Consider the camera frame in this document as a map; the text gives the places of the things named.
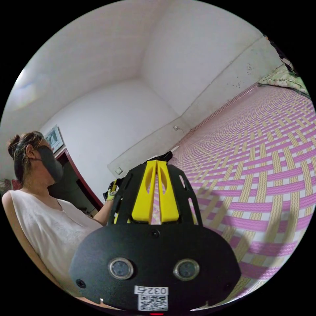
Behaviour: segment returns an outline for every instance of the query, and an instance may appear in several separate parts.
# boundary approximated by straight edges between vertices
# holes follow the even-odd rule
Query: black metal plate
[[[160,232],[158,238],[152,230]],[[108,272],[108,263],[116,257],[130,260],[134,275],[117,280]],[[177,261],[196,260],[199,275],[191,281],[180,281],[173,275]],[[134,286],[168,287],[169,311],[189,311],[208,301],[223,301],[237,284],[241,272],[230,245],[217,233],[190,224],[110,225],[91,233],[80,244],[70,267],[74,282],[87,299],[123,309],[138,309]]]

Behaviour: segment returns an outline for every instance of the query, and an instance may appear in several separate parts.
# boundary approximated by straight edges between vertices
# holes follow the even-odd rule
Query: white sleeveless top
[[[35,252],[65,291],[82,296],[68,272],[71,260],[80,242],[102,225],[67,201],[57,199],[63,209],[59,211],[26,192],[10,193],[17,219]]]

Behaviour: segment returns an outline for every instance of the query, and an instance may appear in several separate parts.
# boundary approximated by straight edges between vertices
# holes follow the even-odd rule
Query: printed number
[[[145,294],[145,295],[168,295],[168,288],[166,287],[146,287],[146,286],[135,286],[134,294]]]

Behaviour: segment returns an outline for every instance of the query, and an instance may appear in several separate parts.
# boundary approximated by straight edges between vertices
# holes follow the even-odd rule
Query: electrical outlet
[[[117,174],[121,174],[121,173],[123,172],[123,170],[122,170],[121,168],[117,168],[117,169],[115,170],[115,172],[116,172]]]

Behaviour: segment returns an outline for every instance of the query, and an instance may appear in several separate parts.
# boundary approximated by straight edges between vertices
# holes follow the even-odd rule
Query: doorway
[[[85,182],[66,148],[56,159],[62,164],[64,175],[60,182],[48,188],[49,194],[72,203],[83,213],[93,217],[102,208],[103,203]]]

